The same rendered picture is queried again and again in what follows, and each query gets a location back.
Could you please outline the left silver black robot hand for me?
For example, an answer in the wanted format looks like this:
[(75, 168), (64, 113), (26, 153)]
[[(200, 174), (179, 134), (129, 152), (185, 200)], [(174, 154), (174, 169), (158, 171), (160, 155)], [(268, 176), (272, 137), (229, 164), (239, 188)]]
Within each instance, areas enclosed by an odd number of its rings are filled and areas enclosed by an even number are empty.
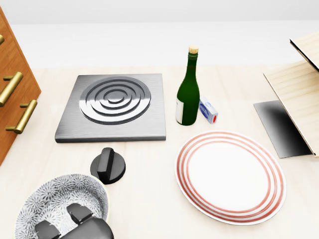
[(59, 230), (44, 220), (35, 225), (38, 239), (114, 239), (109, 225), (102, 219), (93, 216), (93, 212), (85, 206), (73, 203), (67, 207), (77, 227), (61, 236)]

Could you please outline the patterned black white bowl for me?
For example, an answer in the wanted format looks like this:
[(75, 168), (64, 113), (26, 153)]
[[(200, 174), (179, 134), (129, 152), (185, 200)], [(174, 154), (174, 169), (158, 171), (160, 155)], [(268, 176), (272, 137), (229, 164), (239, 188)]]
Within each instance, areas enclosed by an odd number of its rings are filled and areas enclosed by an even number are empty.
[(40, 186), (25, 201), (14, 226), (14, 239), (38, 239), (35, 225), (46, 220), (64, 236), (77, 224), (67, 212), (67, 206), (78, 203), (105, 221), (109, 217), (109, 196), (105, 185), (85, 174), (67, 174)]

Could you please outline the flat grey stove plate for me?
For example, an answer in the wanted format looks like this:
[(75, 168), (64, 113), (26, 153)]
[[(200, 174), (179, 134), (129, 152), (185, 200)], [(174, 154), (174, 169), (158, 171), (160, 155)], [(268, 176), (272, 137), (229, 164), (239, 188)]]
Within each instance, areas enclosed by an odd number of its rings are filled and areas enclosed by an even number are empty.
[(58, 143), (165, 140), (161, 74), (79, 75)]

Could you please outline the white plate with red rings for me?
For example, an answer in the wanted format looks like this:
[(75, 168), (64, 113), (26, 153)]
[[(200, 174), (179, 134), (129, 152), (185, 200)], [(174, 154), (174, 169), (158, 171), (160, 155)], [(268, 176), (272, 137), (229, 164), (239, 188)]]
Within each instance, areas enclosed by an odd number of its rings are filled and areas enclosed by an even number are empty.
[(174, 170), (190, 203), (224, 223), (262, 223), (286, 199), (286, 179), (276, 157), (237, 132), (213, 130), (192, 136), (178, 150)]

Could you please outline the round black knob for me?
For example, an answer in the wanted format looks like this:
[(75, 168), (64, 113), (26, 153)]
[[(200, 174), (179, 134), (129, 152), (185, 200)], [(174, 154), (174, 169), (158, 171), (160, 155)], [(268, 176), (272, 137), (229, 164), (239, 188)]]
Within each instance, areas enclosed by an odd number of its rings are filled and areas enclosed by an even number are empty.
[(106, 147), (91, 163), (91, 175), (98, 178), (104, 185), (120, 180), (126, 170), (124, 158), (113, 148)]

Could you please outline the green wine bottle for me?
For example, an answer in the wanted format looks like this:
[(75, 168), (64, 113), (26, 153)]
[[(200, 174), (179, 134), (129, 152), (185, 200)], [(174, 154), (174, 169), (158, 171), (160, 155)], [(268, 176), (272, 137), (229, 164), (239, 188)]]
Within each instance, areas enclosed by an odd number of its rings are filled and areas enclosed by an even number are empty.
[(176, 96), (176, 121), (181, 125), (192, 125), (196, 121), (199, 106), (199, 87), (196, 80), (198, 46), (191, 45), (188, 50), (186, 74)]

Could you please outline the small white blue box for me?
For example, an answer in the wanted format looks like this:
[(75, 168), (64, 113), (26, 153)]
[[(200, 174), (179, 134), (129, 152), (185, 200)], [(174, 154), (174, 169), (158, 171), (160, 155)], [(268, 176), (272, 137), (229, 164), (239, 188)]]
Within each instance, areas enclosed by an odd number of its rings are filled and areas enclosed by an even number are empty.
[(204, 96), (200, 96), (199, 110), (210, 124), (216, 123), (218, 112)]

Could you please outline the wooden cabinet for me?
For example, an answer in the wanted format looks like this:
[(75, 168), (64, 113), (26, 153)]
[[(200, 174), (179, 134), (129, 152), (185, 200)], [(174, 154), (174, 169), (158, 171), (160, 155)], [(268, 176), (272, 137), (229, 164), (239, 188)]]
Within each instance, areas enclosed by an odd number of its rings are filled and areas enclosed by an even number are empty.
[(37, 100), (41, 89), (32, 70), (18, 44), (10, 24), (0, 7), (0, 35), (4, 42), (0, 45), (0, 92), (9, 83), (3, 77), (23, 73), (23, 78), (3, 107), (0, 107), (0, 165), (4, 161), (18, 134), (6, 131), (6, 126), (16, 126), (25, 108), (20, 104)]

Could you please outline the pale wooden rack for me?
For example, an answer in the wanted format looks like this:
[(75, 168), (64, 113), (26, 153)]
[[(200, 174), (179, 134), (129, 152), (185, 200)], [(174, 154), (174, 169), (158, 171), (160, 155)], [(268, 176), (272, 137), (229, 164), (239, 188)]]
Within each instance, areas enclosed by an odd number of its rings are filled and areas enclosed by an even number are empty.
[(290, 43), (303, 60), (265, 72), (277, 100), (254, 107), (280, 158), (319, 158), (319, 31)]

